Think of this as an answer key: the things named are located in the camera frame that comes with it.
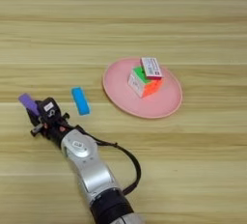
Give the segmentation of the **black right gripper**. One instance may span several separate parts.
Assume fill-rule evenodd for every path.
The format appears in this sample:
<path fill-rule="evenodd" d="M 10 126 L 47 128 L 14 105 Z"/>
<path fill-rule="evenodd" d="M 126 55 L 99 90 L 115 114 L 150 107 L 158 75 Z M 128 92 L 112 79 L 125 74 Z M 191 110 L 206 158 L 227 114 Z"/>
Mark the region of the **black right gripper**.
<path fill-rule="evenodd" d="M 58 148 L 61 147 L 63 138 L 73 130 L 73 127 L 68 123 L 68 113 L 60 116 L 53 124 L 48 124 L 39 118 L 40 113 L 38 109 L 30 110 L 27 108 L 26 111 L 33 125 L 31 134 L 33 136 L 40 134 L 45 139 L 52 141 Z"/>

